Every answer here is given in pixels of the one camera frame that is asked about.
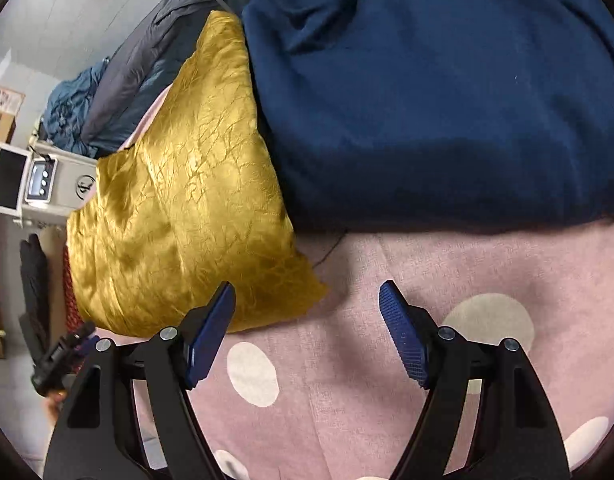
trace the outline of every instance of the wrinkled gold cloth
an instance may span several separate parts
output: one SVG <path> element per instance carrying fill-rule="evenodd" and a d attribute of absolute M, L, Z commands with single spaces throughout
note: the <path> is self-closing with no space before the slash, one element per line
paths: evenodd
<path fill-rule="evenodd" d="M 222 280 L 236 289 L 230 332 L 299 316 L 325 293 L 257 131 L 239 19 L 212 12 L 196 48 L 149 130 L 98 162 L 95 197 L 69 218 L 78 308 L 119 334 L 177 325 Z"/>

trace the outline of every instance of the gray blanket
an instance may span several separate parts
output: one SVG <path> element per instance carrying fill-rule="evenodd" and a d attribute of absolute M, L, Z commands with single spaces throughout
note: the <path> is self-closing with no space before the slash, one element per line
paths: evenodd
<path fill-rule="evenodd" d="M 81 139 L 91 142 L 111 117 L 132 103 L 154 63 L 178 33 L 178 20 L 215 0 L 162 0 L 138 24 L 109 62 L 82 127 Z"/>

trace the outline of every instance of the black circular logo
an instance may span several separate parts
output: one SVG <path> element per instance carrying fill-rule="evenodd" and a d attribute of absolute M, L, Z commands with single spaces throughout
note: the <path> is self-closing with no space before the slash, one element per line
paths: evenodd
<path fill-rule="evenodd" d="M 94 179 L 91 175 L 81 175 L 78 177 L 78 181 L 76 182 L 76 194 L 78 198 L 84 200 L 85 195 L 91 189 L 91 186 L 94 185 Z"/>

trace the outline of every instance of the textured blue pad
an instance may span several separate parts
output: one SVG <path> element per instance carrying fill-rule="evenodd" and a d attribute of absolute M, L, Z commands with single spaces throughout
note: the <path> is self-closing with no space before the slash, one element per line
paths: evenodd
<path fill-rule="evenodd" d="M 383 283 L 378 303 L 407 375 L 425 387 L 428 378 L 427 352 L 407 316 L 406 309 L 410 308 L 409 305 L 393 282 Z"/>
<path fill-rule="evenodd" d="M 228 284 L 216 300 L 212 311 L 190 346 L 187 376 L 185 377 L 189 388 L 194 388 L 198 381 L 202 381 L 209 375 L 209 370 L 223 342 L 235 309 L 236 291 L 231 284 Z"/>

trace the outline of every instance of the silver screw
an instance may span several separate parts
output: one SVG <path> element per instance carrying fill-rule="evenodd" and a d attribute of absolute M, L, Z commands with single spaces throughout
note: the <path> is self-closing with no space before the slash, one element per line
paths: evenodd
<path fill-rule="evenodd" d="M 515 339 L 512 339 L 511 337 L 508 337 L 507 339 L 505 339 L 503 344 L 505 345 L 505 348 L 509 350 L 510 352 L 515 352 L 516 350 L 520 348 L 518 341 L 516 341 Z"/>
<path fill-rule="evenodd" d="M 110 347 L 111 341 L 109 339 L 101 339 L 96 343 L 96 350 L 98 350 L 99 352 L 109 350 Z"/>
<path fill-rule="evenodd" d="M 438 336 L 445 341 L 451 341 L 454 337 L 456 337 L 456 332 L 453 331 L 453 328 L 448 326 L 442 326 L 438 329 Z"/>
<path fill-rule="evenodd" d="M 178 330 L 172 326 L 165 327 L 161 330 L 161 339 L 163 341 L 169 341 L 178 335 Z"/>

